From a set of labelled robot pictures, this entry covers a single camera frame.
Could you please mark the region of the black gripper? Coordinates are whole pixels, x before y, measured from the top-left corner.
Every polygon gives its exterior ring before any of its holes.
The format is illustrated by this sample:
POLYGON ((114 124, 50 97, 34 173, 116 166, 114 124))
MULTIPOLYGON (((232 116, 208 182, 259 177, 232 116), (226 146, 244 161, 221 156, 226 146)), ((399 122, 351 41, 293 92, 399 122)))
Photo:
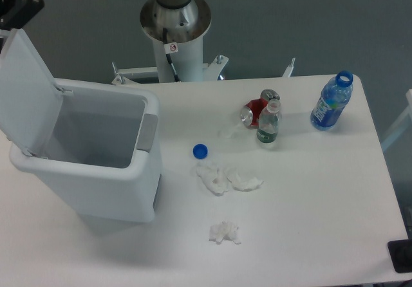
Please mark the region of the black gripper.
POLYGON ((44 0, 1 0, 1 29, 21 29, 44 8, 44 0))

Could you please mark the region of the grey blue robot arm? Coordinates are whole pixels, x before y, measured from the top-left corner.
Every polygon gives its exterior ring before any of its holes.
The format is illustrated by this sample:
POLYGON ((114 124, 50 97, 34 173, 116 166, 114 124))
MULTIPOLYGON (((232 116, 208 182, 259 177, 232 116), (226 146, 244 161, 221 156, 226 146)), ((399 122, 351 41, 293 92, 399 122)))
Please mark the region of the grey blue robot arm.
MULTIPOLYGON (((1 29, 21 29, 43 8, 44 0, 1 0, 1 29)), ((211 10, 204 0, 148 0, 140 23, 154 40, 185 43, 206 34, 211 10)))

